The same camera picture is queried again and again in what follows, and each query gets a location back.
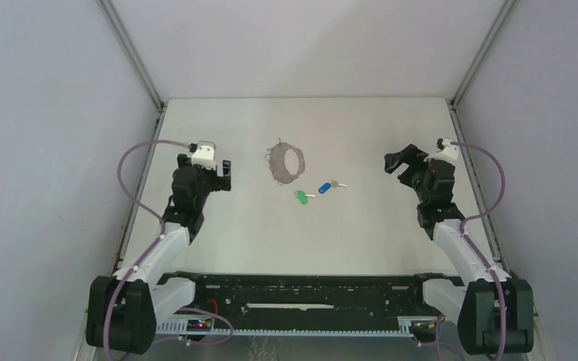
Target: white wall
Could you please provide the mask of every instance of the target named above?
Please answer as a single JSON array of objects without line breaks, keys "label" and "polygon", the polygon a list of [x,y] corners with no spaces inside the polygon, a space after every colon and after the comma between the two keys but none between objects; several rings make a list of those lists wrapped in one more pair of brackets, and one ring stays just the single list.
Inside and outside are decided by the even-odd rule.
[{"label": "white wall", "polygon": [[114,1],[165,99],[451,98],[502,4]]},{"label": "white wall", "polygon": [[[534,288],[554,357],[578,359],[578,2],[519,2],[460,115],[468,138],[506,167],[494,222]],[[478,164],[496,196],[497,171]]]},{"label": "white wall", "polygon": [[71,356],[155,119],[94,1],[0,2],[0,360]]}]

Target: white tabletop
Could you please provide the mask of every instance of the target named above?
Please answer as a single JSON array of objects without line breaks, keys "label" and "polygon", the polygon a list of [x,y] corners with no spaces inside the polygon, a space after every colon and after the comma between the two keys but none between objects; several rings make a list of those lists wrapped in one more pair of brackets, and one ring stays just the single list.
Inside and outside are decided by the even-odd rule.
[{"label": "white tabletop", "polygon": [[[384,155],[415,144],[435,152],[456,139],[444,99],[171,100],[159,139],[217,145],[232,161],[232,191],[212,193],[196,240],[169,272],[271,275],[411,275],[457,272],[418,226],[415,192],[384,172]],[[306,171],[278,185],[265,160],[278,138],[300,148]],[[159,145],[141,200],[157,212],[172,194],[180,148]],[[348,185],[301,205],[294,191],[318,194],[329,179]],[[456,165],[454,201],[465,216],[477,206],[466,168]],[[471,232],[490,254],[480,221]],[[125,259],[153,241],[157,220],[140,210]]]}]

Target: gray ring-shaped object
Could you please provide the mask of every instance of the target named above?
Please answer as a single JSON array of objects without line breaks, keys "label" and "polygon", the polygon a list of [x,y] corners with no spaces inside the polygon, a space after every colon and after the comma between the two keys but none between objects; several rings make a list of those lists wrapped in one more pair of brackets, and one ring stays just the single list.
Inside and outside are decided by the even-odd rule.
[{"label": "gray ring-shaped object", "polygon": [[[298,171],[291,174],[284,163],[284,155],[287,151],[293,150],[298,156]],[[280,142],[273,148],[269,149],[269,169],[273,179],[280,184],[289,184],[295,181],[302,173],[305,172],[305,157],[303,152],[289,143]]]}]

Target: white plastic part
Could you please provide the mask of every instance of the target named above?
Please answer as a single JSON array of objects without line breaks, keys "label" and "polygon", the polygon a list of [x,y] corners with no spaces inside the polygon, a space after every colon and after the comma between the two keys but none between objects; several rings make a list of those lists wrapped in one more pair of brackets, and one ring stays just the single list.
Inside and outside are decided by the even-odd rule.
[{"label": "white plastic part", "polygon": [[165,322],[179,308],[193,302],[196,293],[194,282],[186,278],[170,278],[167,282],[151,292],[157,325]]},{"label": "white plastic part", "polygon": [[191,155],[191,165],[200,165],[205,169],[216,170],[214,154],[216,150],[208,144],[198,144],[198,148]]},{"label": "white plastic part", "polygon": [[438,159],[455,164],[460,156],[460,149],[457,145],[452,145],[451,142],[453,142],[451,139],[444,138],[442,140],[442,146],[444,146],[444,149],[437,153],[429,154],[424,158],[424,161],[430,162],[431,159]]},{"label": "white plastic part", "polygon": [[446,319],[458,323],[466,295],[465,287],[456,287],[450,280],[435,279],[422,284],[424,303],[442,312]]},{"label": "white plastic part", "polygon": [[[455,269],[458,270],[458,274],[460,278],[462,278],[464,285],[468,285],[471,281],[477,281],[479,279],[492,282],[493,277],[491,277],[488,269],[460,234],[460,222],[460,220],[444,220],[436,224],[433,230],[433,240],[442,248]],[[464,231],[468,233],[468,226],[464,228]],[[488,263],[494,267],[495,274],[501,282],[510,278],[509,274],[500,266],[497,266],[490,256],[487,256],[487,260]]]},{"label": "white plastic part", "polygon": [[120,280],[130,268],[133,268],[134,273],[127,280],[143,280],[149,284],[150,289],[153,289],[167,267],[187,248],[189,241],[189,231],[186,227],[177,223],[165,223],[165,238],[150,252],[141,265],[136,268],[134,266],[136,259],[126,260],[123,262],[125,266],[116,271],[114,276]]}]

